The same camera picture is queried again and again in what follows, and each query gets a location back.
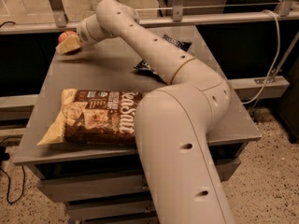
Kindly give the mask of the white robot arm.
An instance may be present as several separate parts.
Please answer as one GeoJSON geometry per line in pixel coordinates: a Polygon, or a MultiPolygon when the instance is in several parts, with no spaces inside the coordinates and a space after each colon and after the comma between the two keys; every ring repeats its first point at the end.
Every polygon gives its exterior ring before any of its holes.
{"type": "Polygon", "coordinates": [[[140,26],[131,8],[103,0],[57,50],[122,38],[165,82],[135,114],[135,140],[160,224],[235,224],[206,135],[228,110],[228,82],[191,54],[140,26]]]}

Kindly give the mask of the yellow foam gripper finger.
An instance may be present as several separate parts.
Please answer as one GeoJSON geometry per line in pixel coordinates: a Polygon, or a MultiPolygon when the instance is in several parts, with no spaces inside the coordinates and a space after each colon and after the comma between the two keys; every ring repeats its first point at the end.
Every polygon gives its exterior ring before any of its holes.
{"type": "Polygon", "coordinates": [[[56,51],[59,52],[60,54],[66,54],[80,48],[81,48],[81,44],[77,37],[77,41],[74,43],[63,43],[63,44],[58,43],[58,46],[56,47],[56,51]]]}

